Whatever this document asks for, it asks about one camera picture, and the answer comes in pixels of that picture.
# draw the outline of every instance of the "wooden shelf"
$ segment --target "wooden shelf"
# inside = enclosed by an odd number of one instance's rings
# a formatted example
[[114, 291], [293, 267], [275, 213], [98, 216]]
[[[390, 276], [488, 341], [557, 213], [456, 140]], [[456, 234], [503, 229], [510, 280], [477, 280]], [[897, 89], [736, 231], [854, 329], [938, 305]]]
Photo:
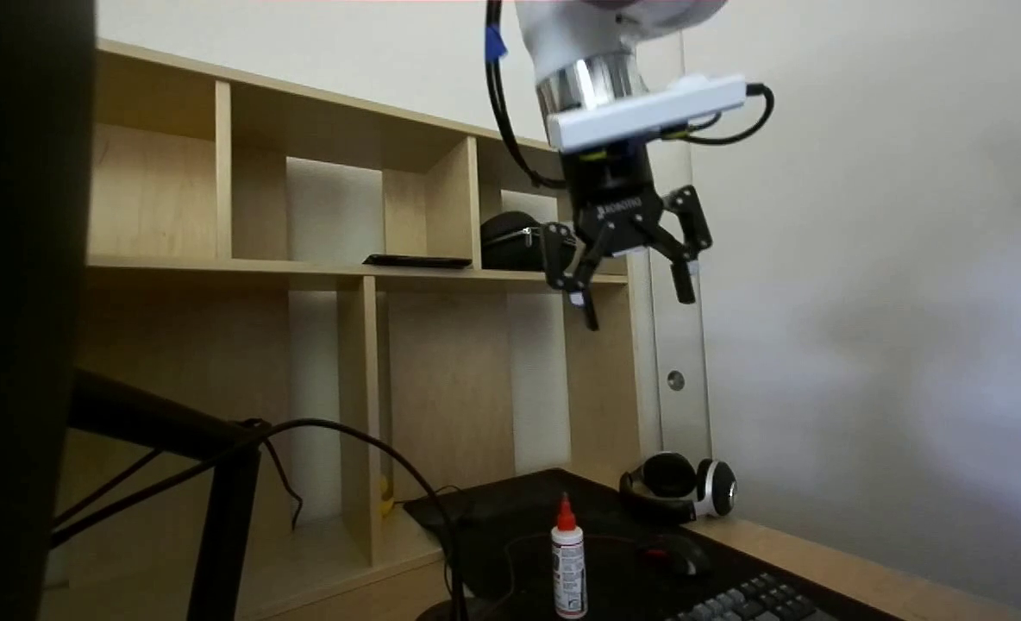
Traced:
[[[190, 280], [190, 283], [275, 283], [335, 291], [356, 280], [375, 280], [380, 291], [413, 285], [462, 285], [462, 291], [549, 291], [542, 273], [518, 269], [390, 269], [390, 267], [326, 267], [326, 263], [283, 263], [283, 258], [160, 258], [160, 255], [89, 255], [89, 283], [125, 280]], [[625, 285], [625, 276], [596, 276], [594, 285]]]
[[[546, 416], [565, 427], [553, 466], [636, 461], [620, 263], [594, 280], [604, 330], [542, 273], [477, 269], [481, 216], [513, 199], [565, 213], [493, 130], [98, 42], [94, 140], [80, 366], [220, 422], [342, 422], [434, 488], [513, 475]], [[538, 140], [524, 154], [557, 165]], [[472, 269], [363, 267], [367, 252]], [[71, 444], [63, 506], [139, 452]], [[263, 466], [242, 618], [436, 559], [403, 510], [380, 515], [382, 488], [418, 493], [380, 452], [283, 437], [279, 456], [321, 515], [290, 531]], [[182, 618], [202, 499], [195, 484], [70, 542], [42, 618]], [[175, 551], [156, 551], [152, 531]]]

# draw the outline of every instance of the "table surface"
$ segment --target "table surface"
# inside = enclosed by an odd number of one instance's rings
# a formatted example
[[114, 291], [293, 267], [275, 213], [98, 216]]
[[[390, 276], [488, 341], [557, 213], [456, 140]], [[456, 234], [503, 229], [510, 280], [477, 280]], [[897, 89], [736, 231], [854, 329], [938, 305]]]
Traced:
[[[854, 596], [868, 607], [878, 607], [893, 618], [922, 618], [922, 621], [1007, 621], [1021, 618], [1021, 610], [999, 607], [992, 602], [897, 573], [889, 565], [755, 523], [755, 522], [696, 522], [696, 535], [765, 559], [780, 569], [791, 569], [803, 580], [824, 583], [843, 596]], [[293, 605], [286, 610], [269, 614], [273, 621], [321, 621], [321, 618], [375, 618], [375, 621], [413, 621], [421, 610], [446, 602], [446, 573], [441, 559], [425, 559], [382, 573], [372, 583], [356, 589]]]

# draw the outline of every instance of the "red bottle cap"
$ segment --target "red bottle cap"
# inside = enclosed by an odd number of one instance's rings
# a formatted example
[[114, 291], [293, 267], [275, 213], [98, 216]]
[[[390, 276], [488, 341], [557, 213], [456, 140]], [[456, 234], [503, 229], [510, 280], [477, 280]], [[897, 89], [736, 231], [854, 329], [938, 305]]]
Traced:
[[576, 510], [573, 510], [573, 499], [567, 493], [557, 496], [557, 510], [556, 510], [556, 531], [576, 531]]

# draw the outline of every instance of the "keyboard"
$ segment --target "keyboard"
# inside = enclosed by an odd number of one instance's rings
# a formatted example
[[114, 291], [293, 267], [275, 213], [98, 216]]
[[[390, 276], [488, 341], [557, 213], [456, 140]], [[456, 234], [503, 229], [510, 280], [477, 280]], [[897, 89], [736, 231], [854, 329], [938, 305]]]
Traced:
[[664, 614], [664, 621], [835, 621], [811, 596], [791, 583], [757, 573], [730, 589], [696, 602], [687, 610]]

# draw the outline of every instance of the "shelf board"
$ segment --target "shelf board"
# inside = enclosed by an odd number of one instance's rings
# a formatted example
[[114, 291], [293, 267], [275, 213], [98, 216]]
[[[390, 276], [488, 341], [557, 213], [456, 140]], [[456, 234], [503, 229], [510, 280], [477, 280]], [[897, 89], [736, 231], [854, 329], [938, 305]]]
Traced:
[[[335, 291], [356, 285], [372, 276], [382, 291], [410, 285], [497, 285], [497, 291], [546, 291], [542, 273], [510, 269], [380, 269], [380, 267], [344, 267], [344, 263], [283, 263], [283, 258], [157, 258], [157, 255], [89, 255], [89, 280], [193, 280], [193, 283], [263, 283], [290, 291]], [[596, 276], [594, 285], [625, 285], [625, 276]]]

